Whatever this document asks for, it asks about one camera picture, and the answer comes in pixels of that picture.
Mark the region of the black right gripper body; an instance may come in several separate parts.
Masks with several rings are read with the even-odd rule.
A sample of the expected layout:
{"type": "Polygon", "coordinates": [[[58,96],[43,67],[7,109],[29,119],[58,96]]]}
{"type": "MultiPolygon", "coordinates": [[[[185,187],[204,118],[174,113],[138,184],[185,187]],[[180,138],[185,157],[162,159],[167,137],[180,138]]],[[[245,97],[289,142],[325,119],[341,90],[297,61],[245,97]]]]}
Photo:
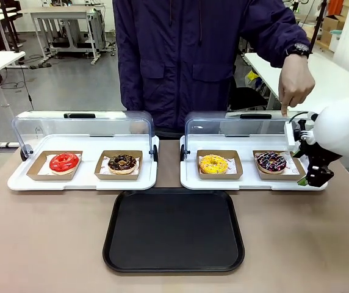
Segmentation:
{"type": "Polygon", "coordinates": [[[305,140],[300,142],[298,150],[298,157],[302,157],[303,155],[308,157],[308,171],[312,170],[313,167],[327,168],[331,162],[342,157],[342,155],[322,148],[317,142],[310,145],[305,140]]]}

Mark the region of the person's left hand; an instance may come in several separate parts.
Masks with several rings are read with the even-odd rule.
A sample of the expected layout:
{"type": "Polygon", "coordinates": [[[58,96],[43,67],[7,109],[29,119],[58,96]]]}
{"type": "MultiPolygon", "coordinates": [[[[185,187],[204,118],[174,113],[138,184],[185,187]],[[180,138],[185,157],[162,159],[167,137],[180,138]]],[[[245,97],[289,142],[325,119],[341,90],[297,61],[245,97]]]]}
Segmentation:
{"type": "Polygon", "coordinates": [[[282,116],[287,116],[288,107],[302,104],[314,87],[315,80],[308,68],[308,58],[297,54],[286,57],[278,86],[282,116]]]}

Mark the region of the person's right hand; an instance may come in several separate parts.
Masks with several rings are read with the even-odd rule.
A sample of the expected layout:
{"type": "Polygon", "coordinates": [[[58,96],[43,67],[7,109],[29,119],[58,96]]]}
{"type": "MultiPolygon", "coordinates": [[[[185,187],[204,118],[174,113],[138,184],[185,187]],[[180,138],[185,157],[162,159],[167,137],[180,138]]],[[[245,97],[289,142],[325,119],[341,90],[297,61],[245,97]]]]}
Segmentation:
{"type": "Polygon", "coordinates": [[[145,121],[132,121],[129,130],[131,134],[149,133],[149,127],[145,121]]]}

